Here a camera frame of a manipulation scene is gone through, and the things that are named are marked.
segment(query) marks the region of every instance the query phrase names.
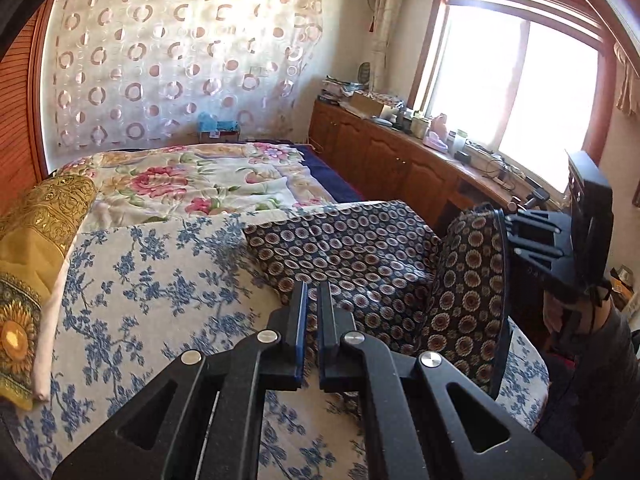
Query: floral quilt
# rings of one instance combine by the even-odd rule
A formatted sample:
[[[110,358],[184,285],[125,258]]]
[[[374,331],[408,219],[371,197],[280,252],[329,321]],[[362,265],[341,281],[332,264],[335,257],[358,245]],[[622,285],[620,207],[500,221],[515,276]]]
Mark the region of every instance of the floral quilt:
[[[242,229],[315,210],[175,219],[78,235],[58,323],[51,400],[3,413],[14,442],[45,479],[181,352],[231,349],[279,308]],[[542,358],[516,326],[497,402],[532,428],[546,400]],[[296,392],[268,392],[260,480],[366,480],[364,435],[308,370]]]
[[[98,195],[80,232],[169,218],[333,203],[282,144],[196,144],[144,152],[103,152],[59,173],[90,177]]]

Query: wooden louvered door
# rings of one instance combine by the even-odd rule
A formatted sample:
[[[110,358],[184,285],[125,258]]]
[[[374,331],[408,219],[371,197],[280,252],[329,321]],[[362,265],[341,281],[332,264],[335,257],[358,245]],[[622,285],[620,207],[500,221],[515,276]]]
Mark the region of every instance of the wooden louvered door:
[[[46,177],[38,94],[51,2],[42,4],[0,60],[0,215]]]

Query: sheer curtain with circles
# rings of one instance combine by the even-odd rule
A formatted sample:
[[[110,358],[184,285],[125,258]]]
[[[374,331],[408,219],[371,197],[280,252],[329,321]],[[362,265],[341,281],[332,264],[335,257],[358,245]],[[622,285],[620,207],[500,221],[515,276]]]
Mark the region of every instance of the sheer curtain with circles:
[[[322,1],[56,0],[51,20],[42,123],[55,168],[195,142],[201,112],[243,136],[287,137]]]

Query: person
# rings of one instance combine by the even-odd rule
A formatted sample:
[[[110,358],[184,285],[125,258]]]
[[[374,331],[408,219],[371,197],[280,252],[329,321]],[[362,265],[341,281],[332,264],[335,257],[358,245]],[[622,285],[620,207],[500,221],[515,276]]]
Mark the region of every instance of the person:
[[[567,305],[545,292],[543,321],[550,333],[562,329],[565,310],[582,314],[580,325],[562,352],[575,367],[545,356],[549,370],[548,405],[536,430],[578,474],[582,455],[591,452],[593,479],[640,474],[640,368],[628,323],[610,300],[594,306],[584,297]]]

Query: metal screw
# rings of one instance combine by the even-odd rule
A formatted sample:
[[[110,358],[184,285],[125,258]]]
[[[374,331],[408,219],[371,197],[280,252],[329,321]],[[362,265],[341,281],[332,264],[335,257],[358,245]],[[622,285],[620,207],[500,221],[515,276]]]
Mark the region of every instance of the metal screw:
[[[437,368],[442,362],[442,356],[437,352],[423,352],[420,354],[420,362],[427,368]]]
[[[350,345],[359,345],[364,341],[364,334],[362,332],[347,332],[343,337],[344,342]]]
[[[275,330],[262,330],[258,332],[258,341],[261,343],[273,343],[278,337],[278,333]]]
[[[180,356],[180,361],[186,365],[194,365],[202,361],[202,354],[197,350],[187,350]]]

